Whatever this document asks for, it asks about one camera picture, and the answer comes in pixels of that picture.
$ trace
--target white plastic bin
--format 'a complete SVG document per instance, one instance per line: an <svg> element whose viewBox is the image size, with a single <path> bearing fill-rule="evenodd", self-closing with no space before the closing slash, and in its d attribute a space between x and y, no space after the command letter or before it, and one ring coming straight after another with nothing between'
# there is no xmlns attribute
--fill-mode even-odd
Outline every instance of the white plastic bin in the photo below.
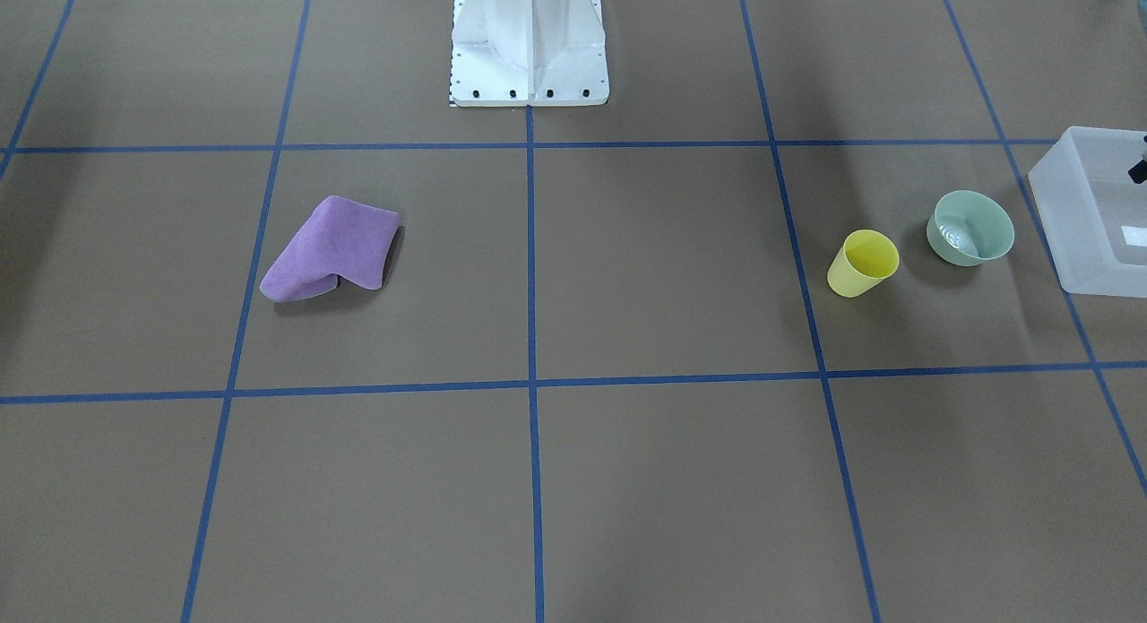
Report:
<svg viewBox="0 0 1147 623"><path fill-rule="evenodd" d="M1147 185L1128 174L1144 137L1071 127L1028 174L1066 291L1147 297Z"/></svg>

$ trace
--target purple towel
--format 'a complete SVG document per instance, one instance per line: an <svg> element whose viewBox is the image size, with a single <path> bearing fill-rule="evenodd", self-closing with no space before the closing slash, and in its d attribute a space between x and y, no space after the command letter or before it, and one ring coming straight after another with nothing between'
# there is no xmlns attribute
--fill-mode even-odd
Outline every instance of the purple towel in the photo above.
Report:
<svg viewBox="0 0 1147 623"><path fill-rule="evenodd" d="M303 301L337 287L340 277L366 289L382 288L382 267L398 231L398 213L323 198L259 283L275 303Z"/></svg>

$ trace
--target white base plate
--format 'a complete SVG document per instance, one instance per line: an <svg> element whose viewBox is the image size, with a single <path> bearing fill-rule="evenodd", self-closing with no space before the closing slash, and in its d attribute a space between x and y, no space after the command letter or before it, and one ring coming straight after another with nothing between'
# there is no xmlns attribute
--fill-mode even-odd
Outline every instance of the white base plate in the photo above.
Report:
<svg viewBox="0 0 1147 623"><path fill-rule="evenodd" d="M454 0L454 20L466 0ZM590 0L601 20L601 0ZM537 92L528 92L525 69L501 62L492 48L454 46L450 104L460 108L602 104L609 100L606 47L569 47L543 69Z"/></svg>

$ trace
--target yellow cup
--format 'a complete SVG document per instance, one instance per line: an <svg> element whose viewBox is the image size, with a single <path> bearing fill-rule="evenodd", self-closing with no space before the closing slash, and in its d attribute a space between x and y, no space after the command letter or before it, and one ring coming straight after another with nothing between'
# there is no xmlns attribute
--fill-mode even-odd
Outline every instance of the yellow cup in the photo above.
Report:
<svg viewBox="0 0 1147 623"><path fill-rule="evenodd" d="M851 232L828 267L828 287L843 297L857 297L895 274L899 266L900 251L888 235L872 229Z"/></svg>

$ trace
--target floor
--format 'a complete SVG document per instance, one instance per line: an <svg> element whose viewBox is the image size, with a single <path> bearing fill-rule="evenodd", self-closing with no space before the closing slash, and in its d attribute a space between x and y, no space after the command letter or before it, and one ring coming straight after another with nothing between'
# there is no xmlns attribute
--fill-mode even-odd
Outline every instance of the floor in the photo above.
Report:
<svg viewBox="0 0 1147 623"><path fill-rule="evenodd" d="M451 0L0 0L0 621L1147 618L1147 301L1025 181L1134 0L602 1L609 103L483 111ZM271 303L331 194L385 286Z"/></svg>

